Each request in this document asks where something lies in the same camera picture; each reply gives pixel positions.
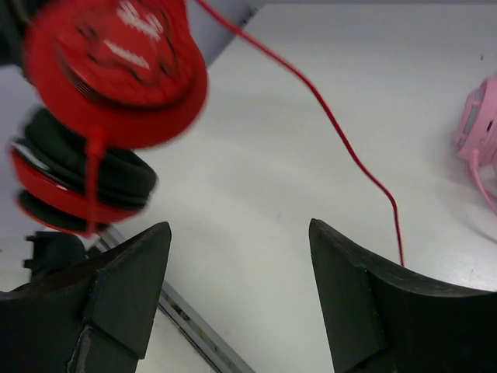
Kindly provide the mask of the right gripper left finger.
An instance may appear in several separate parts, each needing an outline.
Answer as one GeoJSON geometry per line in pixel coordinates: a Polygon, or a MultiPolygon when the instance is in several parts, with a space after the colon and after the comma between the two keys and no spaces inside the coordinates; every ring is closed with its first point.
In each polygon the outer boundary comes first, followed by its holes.
{"type": "Polygon", "coordinates": [[[159,222],[1,293],[3,372],[134,372],[150,340],[172,233],[159,222]]]}

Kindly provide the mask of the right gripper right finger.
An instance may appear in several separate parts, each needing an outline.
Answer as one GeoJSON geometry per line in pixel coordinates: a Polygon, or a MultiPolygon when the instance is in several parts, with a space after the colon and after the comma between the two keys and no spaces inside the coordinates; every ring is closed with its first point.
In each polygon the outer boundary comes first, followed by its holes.
{"type": "Polygon", "coordinates": [[[496,295],[423,276],[318,219],[311,261],[337,372],[494,372],[496,295]]]}

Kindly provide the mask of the red black headphones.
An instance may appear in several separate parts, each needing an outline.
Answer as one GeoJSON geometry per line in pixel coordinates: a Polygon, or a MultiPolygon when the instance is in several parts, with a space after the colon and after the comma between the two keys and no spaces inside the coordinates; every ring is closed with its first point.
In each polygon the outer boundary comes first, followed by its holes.
{"type": "Polygon", "coordinates": [[[16,200],[62,232],[140,214],[157,175],[137,150],[183,133],[207,97],[183,1],[46,1],[20,68],[43,105],[9,146],[16,200]]]}

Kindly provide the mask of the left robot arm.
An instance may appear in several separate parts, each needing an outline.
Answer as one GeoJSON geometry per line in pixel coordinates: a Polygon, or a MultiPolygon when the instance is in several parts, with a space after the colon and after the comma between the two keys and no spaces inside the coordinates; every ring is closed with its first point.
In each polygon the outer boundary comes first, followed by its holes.
{"type": "Polygon", "coordinates": [[[37,0],[1,0],[1,64],[22,66],[26,30],[45,4],[37,0]]]}

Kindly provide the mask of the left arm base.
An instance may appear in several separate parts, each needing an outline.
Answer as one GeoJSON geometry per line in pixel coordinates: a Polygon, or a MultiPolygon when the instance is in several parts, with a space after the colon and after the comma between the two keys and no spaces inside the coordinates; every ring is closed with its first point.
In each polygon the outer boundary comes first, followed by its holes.
{"type": "Polygon", "coordinates": [[[38,231],[25,240],[32,244],[32,257],[23,261],[23,267],[30,270],[30,281],[38,281],[103,252],[96,244],[86,247],[77,235],[63,232],[38,231]]]}

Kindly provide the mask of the pink headphones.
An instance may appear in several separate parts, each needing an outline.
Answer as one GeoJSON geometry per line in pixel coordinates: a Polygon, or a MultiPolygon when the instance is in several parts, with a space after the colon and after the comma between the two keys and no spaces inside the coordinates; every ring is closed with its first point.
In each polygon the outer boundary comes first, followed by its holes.
{"type": "Polygon", "coordinates": [[[467,96],[455,135],[456,154],[470,161],[478,150],[478,164],[489,165],[496,154],[496,74],[467,96]]]}

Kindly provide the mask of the aluminium rail frame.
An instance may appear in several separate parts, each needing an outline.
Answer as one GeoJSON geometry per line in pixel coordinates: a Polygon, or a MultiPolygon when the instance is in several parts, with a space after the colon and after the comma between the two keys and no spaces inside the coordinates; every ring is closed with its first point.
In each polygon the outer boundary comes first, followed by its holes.
{"type": "Polygon", "coordinates": [[[94,277],[85,311],[93,329],[139,361],[147,353],[154,318],[161,313],[215,372],[253,370],[165,280],[172,241],[167,222],[130,239],[107,232],[103,241],[114,246],[99,256],[106,264],[94,277]]]}

